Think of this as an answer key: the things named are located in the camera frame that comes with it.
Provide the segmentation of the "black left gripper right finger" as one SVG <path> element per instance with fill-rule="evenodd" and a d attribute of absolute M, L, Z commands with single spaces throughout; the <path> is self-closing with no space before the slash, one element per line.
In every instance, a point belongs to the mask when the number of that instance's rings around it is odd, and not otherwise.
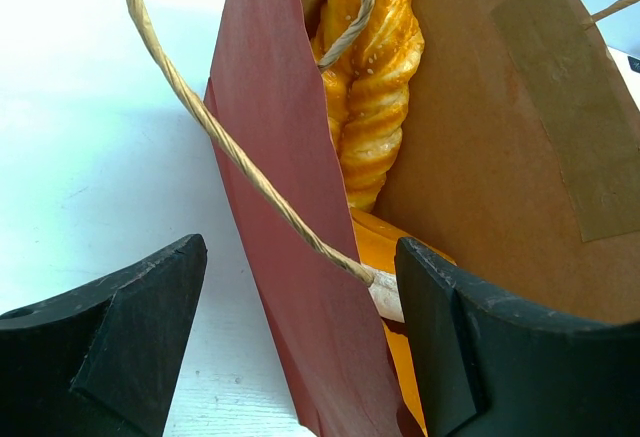
<path fill-rule="evenodd" d="M 639 326 L 538 305 L 413 238 L 395 268 L 432 436 L 635 436 Z"/>

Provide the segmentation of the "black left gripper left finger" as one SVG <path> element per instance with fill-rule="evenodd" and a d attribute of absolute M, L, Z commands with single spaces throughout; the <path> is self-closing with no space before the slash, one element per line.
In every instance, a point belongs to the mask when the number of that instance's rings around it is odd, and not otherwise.
<path fill-rule="evenodd" d="M 2 314 L 2 435 L 162 435 L 206 265 L 191 234 Z"/>

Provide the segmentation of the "white toasted oval loaf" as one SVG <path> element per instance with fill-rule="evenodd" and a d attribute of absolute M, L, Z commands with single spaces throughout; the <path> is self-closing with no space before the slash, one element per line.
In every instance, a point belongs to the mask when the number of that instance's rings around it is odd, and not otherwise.
<path fill-rule="evenodd" d="M 403 400 L 420 425 L 423 435 L 427 436 L 396 282 L 396 244 L 400 238 L 409 237 L 409 234 L 370 213 L 355 208 L 350 212 L 360 260 L 376 272 L 375 283 L 369 292 L 383 321 Z"/>

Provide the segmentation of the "brown red paper bag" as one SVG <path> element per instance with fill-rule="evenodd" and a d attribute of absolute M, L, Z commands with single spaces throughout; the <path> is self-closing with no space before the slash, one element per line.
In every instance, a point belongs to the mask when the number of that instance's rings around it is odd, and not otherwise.
<path fill-rule="evenodd" d="M 301 424 L 424 436 L 369 292 L 376 272 L 360 260 L 322 78 L 375 0 L 226 0 L 204 95 L 162 49 L 144 1 L 126 1 L 213 141 Z M 412 10 L 425 47 L 398 155 L 366 213 L 530 302 L 639 326 L 639 110 L 597 16 L 581 0 Z"/>

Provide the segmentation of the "long twisted glazed bread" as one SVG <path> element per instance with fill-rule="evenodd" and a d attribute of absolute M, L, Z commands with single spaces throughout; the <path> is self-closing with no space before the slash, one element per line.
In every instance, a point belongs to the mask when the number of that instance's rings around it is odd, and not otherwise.
<path fill-rule="evenodd" d="M 331 140 L 352 208 L 373 209 L 396 160 L 409 81 L 424 47 L 412 0 L 375 0 L 367 26 L 322 75 Z"/>

